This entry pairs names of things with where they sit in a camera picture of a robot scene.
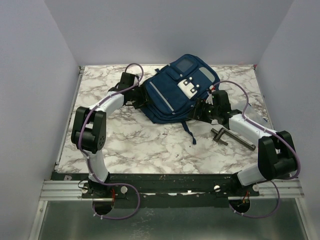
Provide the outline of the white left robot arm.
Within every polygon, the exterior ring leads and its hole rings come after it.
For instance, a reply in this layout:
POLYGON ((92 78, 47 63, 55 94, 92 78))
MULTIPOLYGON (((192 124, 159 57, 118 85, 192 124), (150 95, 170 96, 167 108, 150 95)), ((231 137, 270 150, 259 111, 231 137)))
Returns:
POLYGON ((76 109, 71 142, 85 158, 89 179, 96 182, 93 191, 101 198, 107 197, 111 191, 111 185, 106 182, 109 171, 102 153, 107 139, 107 118, 124 106, 125 94, 137 88, 141 79, 138 75, 123 72, 120 81, 104 98, 89 107, 76 109))

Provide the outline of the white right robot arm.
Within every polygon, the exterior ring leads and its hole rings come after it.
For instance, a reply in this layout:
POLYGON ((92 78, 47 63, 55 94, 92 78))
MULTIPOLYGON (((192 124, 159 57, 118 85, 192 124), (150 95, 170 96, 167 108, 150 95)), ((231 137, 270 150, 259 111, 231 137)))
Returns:
POLYGON ((257 147, 257 164, 239 171, 230 183, 230 191, 241 196, 248 185, 286 177, 299 168, 291 135, 287 131, 277 132, 243 116, 238 109, 232 110, 225 90, 212 93, 213 104, 197 99, 188 114, 189 119, 211 123, 216 120, 227 130, 245 137, 257 147))

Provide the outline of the navy blue student backpack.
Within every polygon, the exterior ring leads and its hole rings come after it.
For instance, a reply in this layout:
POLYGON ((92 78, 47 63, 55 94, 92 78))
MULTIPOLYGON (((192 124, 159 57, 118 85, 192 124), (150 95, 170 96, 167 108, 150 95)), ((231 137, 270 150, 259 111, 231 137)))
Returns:
POLYGON ((141 111, 154 124, 181 123, 190 135, 186 121, 197 99, 206 100, 208 91, 218 88, 218 74, 202 59, 184 54, 161 69, 141 85, 148 95, 148 102, 141 111))

